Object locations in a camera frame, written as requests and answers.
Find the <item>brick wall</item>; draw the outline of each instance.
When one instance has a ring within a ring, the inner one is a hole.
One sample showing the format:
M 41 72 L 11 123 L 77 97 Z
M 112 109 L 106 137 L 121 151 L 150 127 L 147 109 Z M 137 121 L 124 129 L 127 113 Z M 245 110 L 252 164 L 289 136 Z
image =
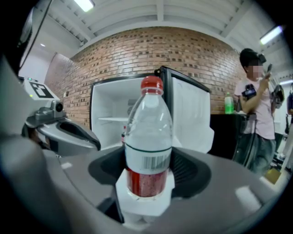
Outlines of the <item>brick wall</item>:
M 139 28 L 107 37 L 71 60 L 57 54 L 45 84 L 64 102 L 68 117 L 89 127 L 91 83 L 152 73 L 165 65 L 211 89 L 211 112 L 224 113 L 226 92 L 233 93 L 244 71 L 239 55 L 208 35 L 171 27 Z

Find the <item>ceiling light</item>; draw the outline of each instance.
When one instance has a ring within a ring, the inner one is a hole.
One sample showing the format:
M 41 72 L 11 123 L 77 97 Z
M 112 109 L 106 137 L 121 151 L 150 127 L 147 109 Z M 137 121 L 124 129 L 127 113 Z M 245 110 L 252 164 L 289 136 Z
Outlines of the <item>ceiling light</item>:
M 293 83 L 293 80 L 286 80 L 286 81 L 280 82 L 280 85 L 287 85 L 287 84 L 291 84 L 291 83 Z
M 266 35 L 260 38 L 261 44 L 267 44 L 270 40 L 278 36 L 282 32 L 282 26 L 275 27 L 270 30 Z
M 74 0 L 85 12 L 92 9 L 95 4 L 91 0 Z

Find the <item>hand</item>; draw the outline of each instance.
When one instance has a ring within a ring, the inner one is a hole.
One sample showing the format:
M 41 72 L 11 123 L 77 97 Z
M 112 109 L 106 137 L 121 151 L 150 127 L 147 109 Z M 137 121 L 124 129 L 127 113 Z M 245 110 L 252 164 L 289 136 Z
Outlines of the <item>hand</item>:
M 263 94 L 264 91 L 266 91 L 266 89 L 269 88 L 269 78 L 270 78 L 271 74 L 268 73 L 261 81 L 260 81 L 260 87 L 258 88 L 258 91 Z

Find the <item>open refrigerator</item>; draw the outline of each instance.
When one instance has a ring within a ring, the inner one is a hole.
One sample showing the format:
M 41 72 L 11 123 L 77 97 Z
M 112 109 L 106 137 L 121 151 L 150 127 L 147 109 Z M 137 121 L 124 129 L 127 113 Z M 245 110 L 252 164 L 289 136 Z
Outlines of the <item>open refrigerator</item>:
M 92 84 L 90 128 L 101 150 L 122 146 L 121 134 L 141 96 L 141 81 L 156 75 L 163 81 L 163 99 L 173 120 L 173 146 L 207 153 L 214 131 L 210 128 L 210 90 L 198 81 L 162 66 L 152 74 L 136 74 Z

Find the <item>pink t-shirt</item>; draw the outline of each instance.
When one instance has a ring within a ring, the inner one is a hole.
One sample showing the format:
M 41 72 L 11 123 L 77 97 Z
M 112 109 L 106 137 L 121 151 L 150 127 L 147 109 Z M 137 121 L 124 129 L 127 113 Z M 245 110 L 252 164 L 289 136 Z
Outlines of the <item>pink t-shirt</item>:
M 242 92 L 245 91 L 245 86 L 248 84 L 252 84 L 255 90 L 258 90 L 260 87 L 260 80 L 258 81 L 251 81 L 248 78 L 240 80 L 235 88 L 234 94 L 236 96 L 241 96 Z M 274 130 L 274 119 L 271 114 L 271 100 L 270 100 L 270 92 L 267 89 L 261 97 L 260 103 L 258 107 L 255 109 L 256 113 L 256 133 L 259 134 L 261 137 L 265 139 L 275 139 L 275 130 Z M 244 133 L 252 132 L 251 129 L 244 131 Z

